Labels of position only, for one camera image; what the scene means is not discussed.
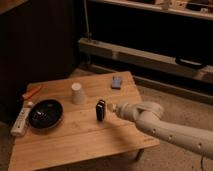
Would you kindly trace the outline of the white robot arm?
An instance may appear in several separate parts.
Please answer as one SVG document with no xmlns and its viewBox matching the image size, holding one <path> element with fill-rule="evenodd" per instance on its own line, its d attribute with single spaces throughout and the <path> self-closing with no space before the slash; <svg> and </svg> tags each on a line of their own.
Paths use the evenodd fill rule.
<svg viewBox="0 0 213 171">
<path fill-rule="evenodd" d="M 109 103 L 107 108 L 118 118 L 133 122 L 141 132 L 213 159 L 213 131 L 162 121 L 164 108 L 158 103 Z"/>
</svg>

